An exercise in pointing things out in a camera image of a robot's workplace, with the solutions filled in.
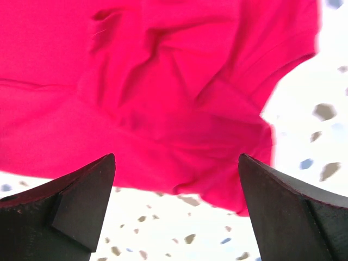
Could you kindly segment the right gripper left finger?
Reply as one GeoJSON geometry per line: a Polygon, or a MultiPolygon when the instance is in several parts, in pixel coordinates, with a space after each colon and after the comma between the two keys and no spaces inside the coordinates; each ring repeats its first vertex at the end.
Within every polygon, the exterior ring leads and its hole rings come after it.
{"type": "Polygon", "coordinates": [[[108,154],[1,199],[1,260],[89,260],[97,249],[114,177],[115,157],[108,154]]]}

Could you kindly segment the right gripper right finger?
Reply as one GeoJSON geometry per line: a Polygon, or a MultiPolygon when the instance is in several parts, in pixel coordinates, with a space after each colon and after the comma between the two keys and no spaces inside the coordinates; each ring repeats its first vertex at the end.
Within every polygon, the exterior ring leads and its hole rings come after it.
{"type": "Polygon", "coordinates": [[[262,260],[347,260],[347,197],[247,154],[238,166],[262,260]]]}

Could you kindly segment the pink t shirt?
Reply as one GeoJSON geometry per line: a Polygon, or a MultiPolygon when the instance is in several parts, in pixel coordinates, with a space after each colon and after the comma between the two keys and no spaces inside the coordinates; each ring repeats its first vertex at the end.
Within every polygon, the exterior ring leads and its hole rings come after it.
{"type": "Polygon", "coordinates": [[[318,1],[1,1],[1,170],[57,178],[112,153],[115,186],[240,216],[260,113],[316,54],[318,1]]]}

